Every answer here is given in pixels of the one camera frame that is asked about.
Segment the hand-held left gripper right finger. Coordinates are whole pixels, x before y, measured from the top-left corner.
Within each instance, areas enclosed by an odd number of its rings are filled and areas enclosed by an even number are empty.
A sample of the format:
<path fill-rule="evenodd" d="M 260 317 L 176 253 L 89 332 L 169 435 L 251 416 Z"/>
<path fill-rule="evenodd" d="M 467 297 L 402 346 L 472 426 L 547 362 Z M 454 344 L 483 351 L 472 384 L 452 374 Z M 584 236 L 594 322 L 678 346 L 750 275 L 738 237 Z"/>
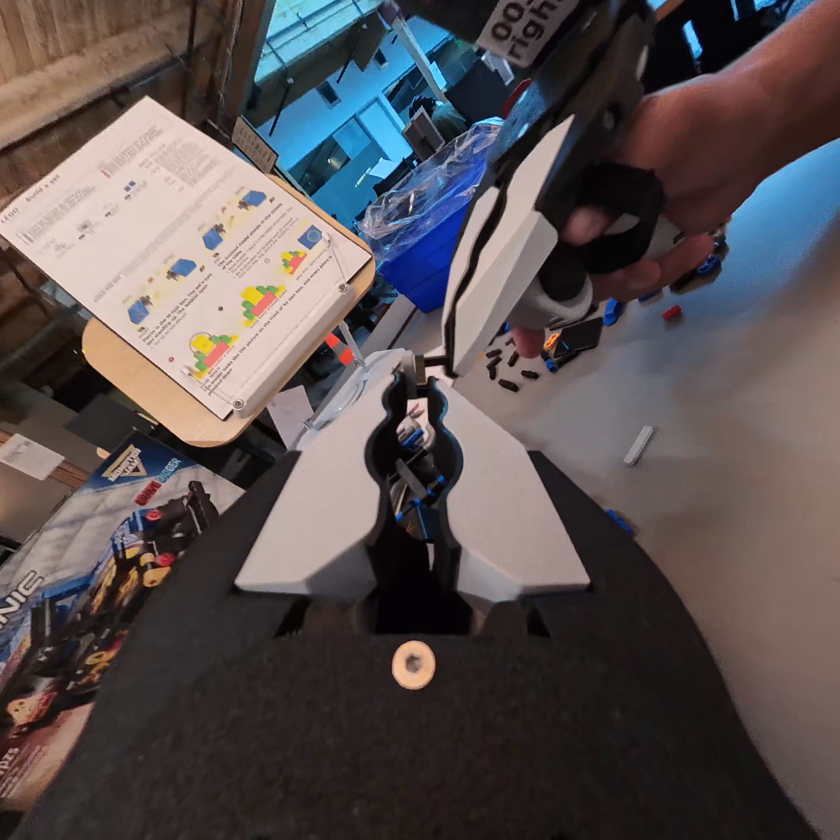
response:
<path fill-rule="evenodd" d="M 478 635 L 499 606 L 591 586 L 531 453 L 455 388 L 427 391 L 444 477 L 432 574 L 453 631 Z"/>

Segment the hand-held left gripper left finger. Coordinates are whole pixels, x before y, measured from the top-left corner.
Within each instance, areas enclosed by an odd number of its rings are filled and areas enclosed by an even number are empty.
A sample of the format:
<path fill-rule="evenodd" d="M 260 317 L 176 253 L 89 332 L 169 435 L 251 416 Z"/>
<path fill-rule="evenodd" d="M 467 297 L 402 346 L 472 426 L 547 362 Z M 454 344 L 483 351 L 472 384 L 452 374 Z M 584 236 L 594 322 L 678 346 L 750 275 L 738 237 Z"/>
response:
<path fill-rule="evenodd" d="M 386 475 L 404 416 L 404 379 L 368 380 L 308 437 L 235 578 L 250 594 L 362 602 L 388 586 Z"/>

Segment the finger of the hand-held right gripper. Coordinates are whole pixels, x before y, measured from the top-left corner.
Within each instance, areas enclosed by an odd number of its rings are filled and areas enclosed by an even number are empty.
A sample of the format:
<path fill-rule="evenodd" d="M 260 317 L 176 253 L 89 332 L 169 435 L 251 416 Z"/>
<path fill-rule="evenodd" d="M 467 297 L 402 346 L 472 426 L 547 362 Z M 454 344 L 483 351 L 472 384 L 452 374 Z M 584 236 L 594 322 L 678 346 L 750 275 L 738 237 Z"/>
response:
<path fill-rule="evenodd" d="M 501 190 L 497 186 L 488 187 L 469 205 L 469 213 L 460 231 L 458 243 L 451 260 L 444 312 L 442 316 L 442 336 L 445 358 L 455 360 L 456 351 L 456 309 L 458 300 L 466 292 L 477 267 L 483 245 L 479 240 L 486 226 L 492 233 L 497 225 L 494 214 L 500 200 Z"/>
<path fill-rule="evenodd" d="M 564 229 L 564 223 L 556 228 L 535 205 L 573 123 L 574 115 L 570 115 L 536 144 L 513 172 L 504 193 L 491 187 L 476 204 L 479 221 L 488 222 L 489 200 L 504 199 L 489 239 L 472 253 L 477 262 L 471 276 L 467 277 L 466 257 L 457 255 L 451 265 L 455 279 L 466 281 L 465 290 L 451 294 L 452 377 L 468 372 L 478 352 L 509 320 L 522 298 L 527 299 L 524 314 L 514 316 L 514 322 L 533 321 L 533 329 L 555 319 L 571 322 L 580 317 L 579 293 L 554 301 L 540 286 L 529 291 Z"/>

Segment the pile of small toy pins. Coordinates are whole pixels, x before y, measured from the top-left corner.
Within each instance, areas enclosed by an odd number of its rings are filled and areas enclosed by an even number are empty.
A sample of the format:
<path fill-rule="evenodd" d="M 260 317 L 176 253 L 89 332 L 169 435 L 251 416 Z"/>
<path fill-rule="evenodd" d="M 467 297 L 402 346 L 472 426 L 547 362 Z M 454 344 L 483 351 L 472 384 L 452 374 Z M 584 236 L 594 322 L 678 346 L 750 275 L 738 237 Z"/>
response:
<path fill-rule="evenodd" d="M 660 301 L 666 293 L 682 295 L 716 280 L 729 252 L 728 229 L 731 223 L 732 216 L 729 216 L 714 231 L 714 248 L 702 264 L 683 274 L 671 283 L 666 290 L 658 290 L 643 295 L 637 299 L 637 302 L 640 305 L 647 305 Z M 600 308 L 594 308 L 592 313 L 583 321 L 602 318 L 604 330 L 614 326 L 626 309 L 626 302 L 611 298 Z M 517 393 L 521 390 L 524 382 L 535 382 L 544 374 L 556 375 L 562 368 L 576 361 L 582 354 L 592 351 L 568 352 L 560 341 L 562 329 L 552 332 L 543 342 L 540 356 L 531 360 L 524 360 L 515 349 L 511 349 L 507 356 L 503 355 L 501 347 L 487 350 L 485 356 L 489 379 L 498 383 L 501 388 Z"/>

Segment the monster truck toy set box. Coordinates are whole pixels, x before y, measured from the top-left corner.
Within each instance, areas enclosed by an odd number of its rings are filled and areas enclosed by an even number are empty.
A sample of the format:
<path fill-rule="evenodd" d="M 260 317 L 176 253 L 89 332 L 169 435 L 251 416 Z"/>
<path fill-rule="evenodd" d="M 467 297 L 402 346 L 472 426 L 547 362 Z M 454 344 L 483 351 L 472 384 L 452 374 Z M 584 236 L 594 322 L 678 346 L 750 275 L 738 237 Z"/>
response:
<path fill-rule="evenodd" d="M 3 563 L 3 831 L 67 761 L 156 588 L 243 493 L 134 433 Z"/>

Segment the person's right hand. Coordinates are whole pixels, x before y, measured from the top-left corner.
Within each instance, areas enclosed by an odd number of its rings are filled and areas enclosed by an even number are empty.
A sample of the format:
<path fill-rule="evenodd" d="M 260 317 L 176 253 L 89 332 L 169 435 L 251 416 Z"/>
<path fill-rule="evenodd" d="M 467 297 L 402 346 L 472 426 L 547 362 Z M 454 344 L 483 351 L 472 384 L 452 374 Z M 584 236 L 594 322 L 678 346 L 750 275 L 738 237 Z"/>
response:
<path fill-rule="evenodd" d="M 712 232 L 742 202 L 726 186 L 725 162 L 742 128 L 739 71 L 730 66 L 647 96 L 602 159 L 651 171 L 665 192 L 665 216 L 681 239 L 657 259 L 591 278 L 595 303 L 661 290 L 711 256 Z"/>

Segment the blue plastic bin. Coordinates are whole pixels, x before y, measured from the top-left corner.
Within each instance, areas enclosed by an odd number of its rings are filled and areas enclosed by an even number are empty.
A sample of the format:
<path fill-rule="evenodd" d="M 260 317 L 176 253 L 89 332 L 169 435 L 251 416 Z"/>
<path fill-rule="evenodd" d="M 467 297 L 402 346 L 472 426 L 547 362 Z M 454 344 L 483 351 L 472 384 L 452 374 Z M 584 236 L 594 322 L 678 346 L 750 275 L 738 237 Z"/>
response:
<path fill-rule="evenodd" d="M 445 304 L 449 268 L 467 210 L 461 207 L 399 256 L 377 266 L 378 274 L 421 312 Z"/>

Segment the clear plastic bag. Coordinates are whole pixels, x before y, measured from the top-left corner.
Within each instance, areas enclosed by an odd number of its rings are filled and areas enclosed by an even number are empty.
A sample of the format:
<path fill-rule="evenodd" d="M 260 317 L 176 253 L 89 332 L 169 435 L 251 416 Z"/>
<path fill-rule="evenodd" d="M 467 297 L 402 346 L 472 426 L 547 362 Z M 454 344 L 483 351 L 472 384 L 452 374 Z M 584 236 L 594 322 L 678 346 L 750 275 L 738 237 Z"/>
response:
<path fill-rule="evenodd" d="M 468 206 L 502 126 L 501 118 L 474 124 L 365 209 L 359 236 L 371 248 L 378 265 L 402 256 Z"/>

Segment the dark grey toy panel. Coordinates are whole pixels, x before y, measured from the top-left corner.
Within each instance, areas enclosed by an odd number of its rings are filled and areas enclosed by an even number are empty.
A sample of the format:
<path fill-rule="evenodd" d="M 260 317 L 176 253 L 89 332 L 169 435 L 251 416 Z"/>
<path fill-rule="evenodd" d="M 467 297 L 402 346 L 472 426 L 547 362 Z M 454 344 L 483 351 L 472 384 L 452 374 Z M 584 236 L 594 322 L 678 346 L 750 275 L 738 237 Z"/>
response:
<path fill-rule="evenodd" d="M 591 318 L 562 329 L 560 341 L 568 352 L 593 350 L 601 341 L 602 318 Z"/>

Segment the toy chassis with grey motor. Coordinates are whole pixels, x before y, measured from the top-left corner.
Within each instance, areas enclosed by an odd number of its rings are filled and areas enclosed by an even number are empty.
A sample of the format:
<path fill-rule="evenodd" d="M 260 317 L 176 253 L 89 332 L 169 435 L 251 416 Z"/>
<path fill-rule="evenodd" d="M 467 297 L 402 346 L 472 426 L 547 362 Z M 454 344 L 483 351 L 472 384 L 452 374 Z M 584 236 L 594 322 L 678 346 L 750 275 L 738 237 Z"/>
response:
<path fill-rule="evenodd" d="M 438 537 L 438 508 L 448 478 L 436 460 L 436 432 L 427 399 L 409 400 L 395 435 L 396 460 L 387 477 L 393 518 L 409 537 L 431 547 Z"/>

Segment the black framed notice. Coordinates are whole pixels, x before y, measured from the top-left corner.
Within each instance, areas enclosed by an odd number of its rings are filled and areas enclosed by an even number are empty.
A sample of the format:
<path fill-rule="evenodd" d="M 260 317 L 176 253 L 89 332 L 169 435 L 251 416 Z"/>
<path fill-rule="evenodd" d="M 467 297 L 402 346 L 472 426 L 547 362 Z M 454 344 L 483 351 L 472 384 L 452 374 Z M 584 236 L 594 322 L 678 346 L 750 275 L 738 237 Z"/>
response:
<path fill-rule="evenodd" d="M 242 115 L 235 121 L 231 143 L 260 172 L 269 175 L 277 168 L 277 151 Z"/>

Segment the printed task instruction sheet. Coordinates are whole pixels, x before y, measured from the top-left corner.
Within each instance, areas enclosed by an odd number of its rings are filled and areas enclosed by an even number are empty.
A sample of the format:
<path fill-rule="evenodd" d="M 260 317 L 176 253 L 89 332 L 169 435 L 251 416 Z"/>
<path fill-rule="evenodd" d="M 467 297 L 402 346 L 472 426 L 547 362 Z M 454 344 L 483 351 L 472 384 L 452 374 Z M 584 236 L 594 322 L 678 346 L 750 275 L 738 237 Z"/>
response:
<path fill-rule="evenodd" d="M 143 98 L 2 211 L 2 239 L 220 421 L 352 308 L 370 250 Z"/>

